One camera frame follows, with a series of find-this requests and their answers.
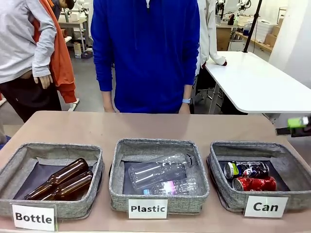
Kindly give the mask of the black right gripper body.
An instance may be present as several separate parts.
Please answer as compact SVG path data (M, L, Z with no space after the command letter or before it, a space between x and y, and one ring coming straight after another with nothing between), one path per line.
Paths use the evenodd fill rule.
M308 137L311 136L311 127L296 127L291 128L291 137Z

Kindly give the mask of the bystander's hand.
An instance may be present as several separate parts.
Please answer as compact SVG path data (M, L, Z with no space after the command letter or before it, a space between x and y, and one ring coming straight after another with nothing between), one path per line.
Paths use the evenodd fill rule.
M53 79L51 75L46 75L41 77L34 77L34 82L36 84L41 83L42 88L47 89L53 83Z

